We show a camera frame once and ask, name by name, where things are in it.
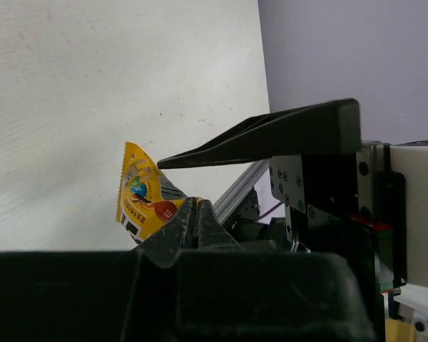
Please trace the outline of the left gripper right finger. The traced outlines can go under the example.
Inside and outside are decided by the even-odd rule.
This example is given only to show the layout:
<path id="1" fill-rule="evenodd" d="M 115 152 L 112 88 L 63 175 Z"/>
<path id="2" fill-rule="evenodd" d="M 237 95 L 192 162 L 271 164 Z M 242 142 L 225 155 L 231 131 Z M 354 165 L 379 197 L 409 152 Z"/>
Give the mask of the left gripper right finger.
<path id="1" fill-rule="evenodd" d="M 214 249 L 219 223 L 198 203 L 195 249 L 175 263 L 179 341 L 374 341 L 356 277 L 336 254 Z"/>

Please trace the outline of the yellow M&M packet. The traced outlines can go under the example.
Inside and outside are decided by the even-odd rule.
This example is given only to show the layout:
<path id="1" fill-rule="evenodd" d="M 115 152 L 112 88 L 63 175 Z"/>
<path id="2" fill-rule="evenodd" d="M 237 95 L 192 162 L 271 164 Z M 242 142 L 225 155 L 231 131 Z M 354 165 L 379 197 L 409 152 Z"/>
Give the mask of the yellow M&M packet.
<path id="1" fill-rule="evenodd" d="M 186 197 L 140 146 L 125 143 L 116 221 L 136 244 L 169 223 Z"/>

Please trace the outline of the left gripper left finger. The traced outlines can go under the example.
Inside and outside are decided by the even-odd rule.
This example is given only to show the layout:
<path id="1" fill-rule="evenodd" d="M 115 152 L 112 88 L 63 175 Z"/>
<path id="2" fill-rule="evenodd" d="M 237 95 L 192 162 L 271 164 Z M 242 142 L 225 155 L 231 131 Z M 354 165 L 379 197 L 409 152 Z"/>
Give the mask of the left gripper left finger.
<path id="1" fill-rule="evenodd" d="M 0 341 L 166 340 L 174 263 L 195 211 L 195 199 L 186 199 L 130 250 L 0 252 Z"/>

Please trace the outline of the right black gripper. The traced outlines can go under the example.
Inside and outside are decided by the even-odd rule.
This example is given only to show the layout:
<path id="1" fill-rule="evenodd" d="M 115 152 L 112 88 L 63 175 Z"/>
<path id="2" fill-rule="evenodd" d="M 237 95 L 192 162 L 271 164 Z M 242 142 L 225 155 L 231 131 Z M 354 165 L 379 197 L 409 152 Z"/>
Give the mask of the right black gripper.
<path id="1" fill-rule="evenodd" d="M 394 297 L 407 283 L 406 181 L 392 169 L 389 144 L 365 142 L 360 148 L 357 100 L 253 116 L 157 166 L 211 167 L 269 158 L 270 188 L 285 204 L 292 250 L 346 258 L 377 340 L 384 341 L 384 320 L 397 316 Z"/>

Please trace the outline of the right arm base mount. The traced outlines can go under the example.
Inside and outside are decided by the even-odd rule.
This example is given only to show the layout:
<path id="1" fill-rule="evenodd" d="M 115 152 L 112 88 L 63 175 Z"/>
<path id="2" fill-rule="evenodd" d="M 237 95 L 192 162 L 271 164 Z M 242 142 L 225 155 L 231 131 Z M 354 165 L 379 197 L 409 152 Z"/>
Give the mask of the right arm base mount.
<path id="1" fill-rule="evenodd" d="M 223 222 L 225 230 L 248 252 L 291 249 L 284 217 L 275 217 L 276 209 L 260 218 L 257 192 L 252 188 Z"/>

